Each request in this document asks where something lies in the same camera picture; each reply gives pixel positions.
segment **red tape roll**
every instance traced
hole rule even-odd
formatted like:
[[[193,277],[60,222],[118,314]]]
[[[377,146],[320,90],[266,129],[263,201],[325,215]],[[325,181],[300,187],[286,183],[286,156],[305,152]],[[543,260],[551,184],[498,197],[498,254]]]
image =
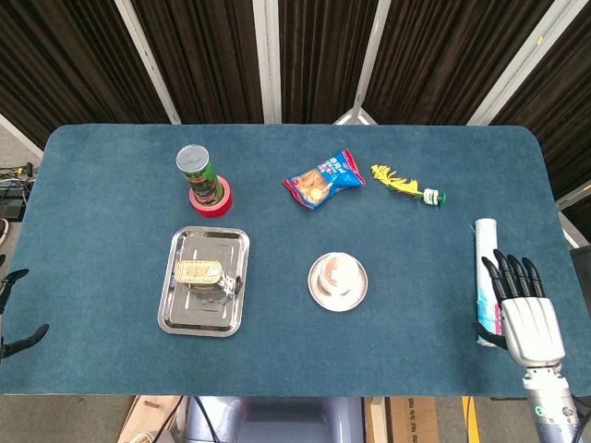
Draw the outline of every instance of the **red tape roll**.
[[[225,178],[218,175],[218,181],[223,186],[223,198],[219,203],[212,206],[200,205],[195,198],[195,194],[191,188],[188,189],[188,199],[195,210],[203,217],[213,219],[215,217],[222,217],[230,208],[232,208],[232,189]]]

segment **floor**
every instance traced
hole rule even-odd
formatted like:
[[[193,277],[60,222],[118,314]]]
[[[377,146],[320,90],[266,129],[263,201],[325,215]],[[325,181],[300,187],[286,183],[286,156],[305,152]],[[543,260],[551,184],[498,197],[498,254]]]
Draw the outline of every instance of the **floor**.
[[[39,163],[1,126],[0,154],[0,166]],[[19,231],[19,224],[12,223],[8,238],[0,245],[0,253],[6,254],[7,261]],[[0,274],[8,266],[5,264]],[[115,442],[127,406],[125,396],[0,396],[0,443]],[[466,441],[461,399],[438,398],[437,411],[440,442]],[[483,443],[537,441],[527,401],[476,398],[476,417]],[[591,438],[591,428],[585,436]]]

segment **stainless steel tray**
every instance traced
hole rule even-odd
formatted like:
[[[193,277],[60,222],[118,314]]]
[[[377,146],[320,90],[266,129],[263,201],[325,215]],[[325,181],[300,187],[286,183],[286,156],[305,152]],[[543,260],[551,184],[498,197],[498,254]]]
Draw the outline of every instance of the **stainless steel tray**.
[[[172,334],[227,337],[242,320],[247,280],[248,235],[239,229],[186,226],[175,233],[168,256],[158,324]],[[238,282],[236,293],[199,291],[176,281],[180,260],[218,260],[223,272]]]

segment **chip can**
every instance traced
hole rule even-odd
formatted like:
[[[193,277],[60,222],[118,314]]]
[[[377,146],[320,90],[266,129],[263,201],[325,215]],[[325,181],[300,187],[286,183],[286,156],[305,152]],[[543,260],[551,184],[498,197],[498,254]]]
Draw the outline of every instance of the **chip can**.
[[[176,154],[176,166],[185,175],[199,204],[211,206],[222,200],[223,186],[204,147],[186,145]]]

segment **paper towel roll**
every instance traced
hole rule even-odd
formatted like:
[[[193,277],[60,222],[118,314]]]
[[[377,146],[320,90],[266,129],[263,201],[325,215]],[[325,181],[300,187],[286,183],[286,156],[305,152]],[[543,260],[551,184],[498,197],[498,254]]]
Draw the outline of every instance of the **paper towel roll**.
[[[484,264],[482,257],[488,258],[495,265],[497,259],[492,253],[497,248],[497,221],[494,219],[479,219],[475,222],[476,226],[476,287],[478,308],[478,321],[488,332],[493,334],[502,334],[501,329],[501,309],[497,303],[497,297],[492,289],[492,282]],[[478,344],[483,346],[494,346],[494,344],[485,341],[478,336]]]

